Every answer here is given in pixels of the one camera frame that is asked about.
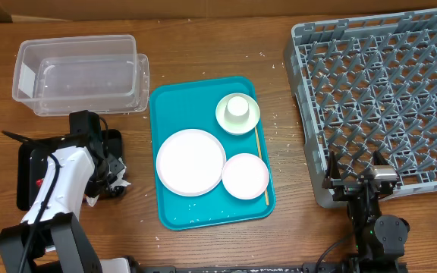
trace white cup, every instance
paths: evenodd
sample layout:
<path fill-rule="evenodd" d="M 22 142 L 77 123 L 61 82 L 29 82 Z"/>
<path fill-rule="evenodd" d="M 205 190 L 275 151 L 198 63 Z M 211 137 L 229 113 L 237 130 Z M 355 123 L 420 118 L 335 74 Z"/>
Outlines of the white cup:
<path fill-rule="evenodd" d="M 241 96 L 234 96 L 225 107 L 225 119 L 231 123 L 240 124 L 249 117 L 249 102 Z"/>

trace clear plastic container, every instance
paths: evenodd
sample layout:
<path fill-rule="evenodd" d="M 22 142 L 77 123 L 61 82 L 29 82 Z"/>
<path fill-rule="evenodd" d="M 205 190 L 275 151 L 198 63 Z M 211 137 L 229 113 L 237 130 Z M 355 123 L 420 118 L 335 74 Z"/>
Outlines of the clear plastic container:
<path fill-rule="evenodd" d="M 131 35 L 30 40 L 18 52 L 13 99 L 39 116 L 140 112 L 148 96 L 148 58 Z"/>

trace wood grain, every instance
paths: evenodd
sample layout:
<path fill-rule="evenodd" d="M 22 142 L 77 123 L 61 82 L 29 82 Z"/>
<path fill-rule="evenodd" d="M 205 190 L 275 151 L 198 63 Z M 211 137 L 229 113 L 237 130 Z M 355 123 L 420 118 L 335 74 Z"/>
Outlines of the wood grain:
<path fill-rule="evenodd" d="M 268 218 L 181 232 L 164 228 L 156 209 L 149 112 L 145 111 L 105 117 L 110 127 L 123 133 L 133 185 L 123 199 L 99 201 L 94 208 L 83 206 L 80 222 L 101 259 L 132 255 L 142 265 L 179 267 L 314 262 L 350 232 L 351 224 L 344 209 L 323 209 L 315 202 L 305 165 L 303 128 L 282 52 L 293 25 L 327 19 L 333 17 L 0 25 L 0 131 L 34 138 L 68 132 L 68 118 L 37 117 L 11 98 L 16 54 L 27 39 L 130 33 L 137 39 L 138 51 L 149 57 L 151 90 L 163 84 L 245 76 L 256 88 L 274 177 L 277 206 Z M 18 224 L 24 215 L 15 201 L 18 147 L 0 134 L 0 231 Z M 437 193 L 389 200 L 382 211 L 410 222 L 402 259 L 410 271 L 436 272 Z M 354 251 L 353 243 L 326 259 L 339 260 L 346 251 Z M 52 259 L 55 255 L 41 262 Z"/>

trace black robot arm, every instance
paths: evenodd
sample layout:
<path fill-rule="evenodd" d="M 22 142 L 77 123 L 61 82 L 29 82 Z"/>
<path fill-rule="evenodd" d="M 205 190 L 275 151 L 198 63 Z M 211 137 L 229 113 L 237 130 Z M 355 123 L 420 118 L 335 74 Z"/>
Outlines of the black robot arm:
<path fill-rule="evenodd" d="M 330 152 L 322 186 L 334 190 L 334 201 L 347 202 L 358 250 L 358 254 L 345 260 L 342 271 L 407 272 L 406 266 L 400 265 L 397 259 L 404 255 L 409 224 L 402 218 L 382 215 L 379 206 L 381 198 L 393 193 L 399 176 L 380 152 L 373 153 L 373 163 L 358 180 L 344 180 L 340 177 L 335 153 Z"/>

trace dish rack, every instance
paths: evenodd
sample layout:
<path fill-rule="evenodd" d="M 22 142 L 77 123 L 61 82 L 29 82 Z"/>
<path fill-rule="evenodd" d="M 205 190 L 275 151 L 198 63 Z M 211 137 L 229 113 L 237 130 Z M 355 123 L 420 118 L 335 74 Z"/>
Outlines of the dish rack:
<path fill-rule="evenodd" d="M 353 180 L 379 150 L 388 198 L 437 191 L 437 9 L 297 24 L 285 64 L 318 204 L 344 205 L 321 188 L 330 150 Z"/>

